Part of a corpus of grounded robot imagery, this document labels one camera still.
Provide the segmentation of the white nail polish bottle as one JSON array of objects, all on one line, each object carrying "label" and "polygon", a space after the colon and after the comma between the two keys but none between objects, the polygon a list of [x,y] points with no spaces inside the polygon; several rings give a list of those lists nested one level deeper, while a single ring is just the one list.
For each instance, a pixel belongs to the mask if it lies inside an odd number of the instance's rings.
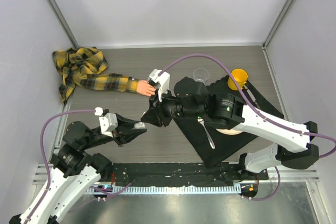
[{"label": "white nail polish bottle", "polygon": [[143,122],[137,122],[134,124],[134,129],[145,129],[145,124]]}]

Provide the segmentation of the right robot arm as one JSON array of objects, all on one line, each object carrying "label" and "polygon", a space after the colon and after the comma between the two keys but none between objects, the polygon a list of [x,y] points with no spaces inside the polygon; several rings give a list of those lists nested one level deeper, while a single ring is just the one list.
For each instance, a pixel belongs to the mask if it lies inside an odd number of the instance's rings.
[{"label": "right robot arm", "polygon": [[171,120],[188,119],[223,133],[234,130],[263,137],[273,144],[254,153],[242,154],[237,173],[250,179],[266,168],[283,165],[307,169],[319,159],[319,148],[311,143],[309,126],[285,121],[270,114],[258,115],[254,106],[229,93],[210,94],[204,83],[185,77],[170,92],[170,77],[149,77],[156,91],[141,121],[166,127]]}]

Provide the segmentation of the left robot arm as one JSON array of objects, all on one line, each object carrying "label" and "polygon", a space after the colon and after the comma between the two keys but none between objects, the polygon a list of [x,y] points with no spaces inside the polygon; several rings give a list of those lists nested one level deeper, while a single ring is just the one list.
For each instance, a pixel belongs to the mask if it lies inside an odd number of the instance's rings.
[{"label": "left robot arm", "polygon": [[113,174],[112,161],[86,150],[109,142],[124,146],[147,131],[143,122],[115,113],[103,113],[99,123],[94,129],[80,121],[68,125],[63,136],[65,144],[51,159],[44,187],[28,209],[13,216],[10,223],[61,223],[94,183],[105,182]]}]

